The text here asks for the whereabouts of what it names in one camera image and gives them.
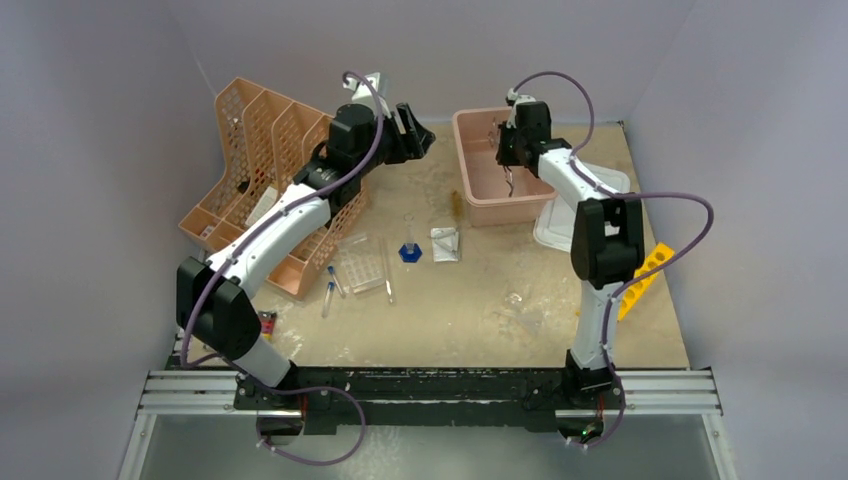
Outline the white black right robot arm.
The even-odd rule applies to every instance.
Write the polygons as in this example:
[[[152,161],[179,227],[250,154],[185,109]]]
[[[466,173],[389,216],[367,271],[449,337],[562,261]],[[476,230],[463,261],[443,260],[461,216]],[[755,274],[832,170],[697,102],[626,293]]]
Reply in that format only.
[[[521,95],[508,104],[509,116],[498,126],[497,163],[528,170],[574,212],[570,259],[581,281],[581,306],[561,392],[569,404],[584,407],[613,385],[619,298],[645,259],[642,206],[602,182],[566,140],[553,137],[546,103]]]

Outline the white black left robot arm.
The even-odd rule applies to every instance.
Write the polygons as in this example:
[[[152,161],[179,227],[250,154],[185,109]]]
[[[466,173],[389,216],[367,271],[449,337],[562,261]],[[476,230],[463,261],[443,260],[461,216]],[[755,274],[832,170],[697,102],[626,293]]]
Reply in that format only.
[[[260,383],[272,408],[298,395],[296,364],[262,335],[252,299],[272,271],[308,236],[328,226],[360,193],[376,167],[423,158],[435,142],[406,103],[395,112],[339,107],[309,161],[256,223],[208,260],[186,258],[176,274],[176,323]]]

